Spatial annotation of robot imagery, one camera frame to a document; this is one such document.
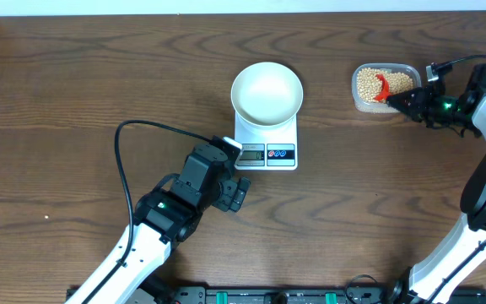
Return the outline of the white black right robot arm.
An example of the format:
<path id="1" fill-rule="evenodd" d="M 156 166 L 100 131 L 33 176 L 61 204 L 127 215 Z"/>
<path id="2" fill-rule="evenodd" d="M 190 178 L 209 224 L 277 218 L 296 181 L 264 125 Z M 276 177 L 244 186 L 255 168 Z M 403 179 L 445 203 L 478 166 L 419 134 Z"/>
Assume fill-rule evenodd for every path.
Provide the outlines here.
<path id="1" fill-rule="evenodd" d="M 390 95 L 388 106 L 427 128 L 469 130 L 486 142 L 486 55 L 474 66 L 462 95 L 446 95 L 443 77 L 452 61 L 426 68 L 428 83 Z M 389 293 L 389 303 L 486 303 L 486 290 L 461 283 L 486 259 L 486 154 L 460 199 L 461 216 L 423 261 L 408 268 Z"/>

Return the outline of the red plastic measuring scoop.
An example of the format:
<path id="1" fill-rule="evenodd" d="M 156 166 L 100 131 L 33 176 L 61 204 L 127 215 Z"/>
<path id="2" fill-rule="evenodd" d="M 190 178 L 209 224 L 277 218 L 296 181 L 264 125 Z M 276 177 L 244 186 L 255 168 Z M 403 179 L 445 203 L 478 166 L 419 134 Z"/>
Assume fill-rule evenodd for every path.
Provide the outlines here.
<path id="1" fill-rule="evenodd" d="M 374 100 L 385 103 L 386 99 L 391 95 L 390 85 L 383 74 L 377 74 L 376 78 L 381 81 L 381 91 L 374 97 Z"/>

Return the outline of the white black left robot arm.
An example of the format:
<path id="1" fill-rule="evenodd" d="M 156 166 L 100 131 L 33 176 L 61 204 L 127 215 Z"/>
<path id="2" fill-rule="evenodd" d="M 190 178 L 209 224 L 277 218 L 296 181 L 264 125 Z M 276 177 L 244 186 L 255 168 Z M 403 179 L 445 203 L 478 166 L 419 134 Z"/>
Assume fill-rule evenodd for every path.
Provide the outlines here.
<path id="1" fill-rule="evenodd" d="M 138 200 L 133 222 L 67 302 L 126 302 L 197 229 L 208 207 L 238 212 L 251 185 L 233 178 L 241 151 L 242 144 L 227 137 L 195 146 L 180 174 L 165 176 Z"/>

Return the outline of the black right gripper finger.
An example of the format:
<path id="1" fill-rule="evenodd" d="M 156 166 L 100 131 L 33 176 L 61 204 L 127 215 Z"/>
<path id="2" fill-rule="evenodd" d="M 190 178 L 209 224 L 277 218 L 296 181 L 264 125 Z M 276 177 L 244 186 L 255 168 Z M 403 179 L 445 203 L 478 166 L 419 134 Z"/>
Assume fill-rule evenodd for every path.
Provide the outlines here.
<path id="1" fill-rule="evenodd" d="M 418 87 L 399 94 L 390 95 L 386 99 L 386 102 L 388 104 L 393 104 L 393 103 L 423 104 L 428 99 L 430 93 L 431 93 L 430 86 Z"/>
<path id="2" fill-rule="evenodd" d="M 411 118 L 415 122 L 422 122 L 425 119 L 424 110 L 426 106 L 426 101 L 423 104 L 414 103 L 393 103 L 388 104 L 388 106 L 396 109 L 407 117 Z"/>

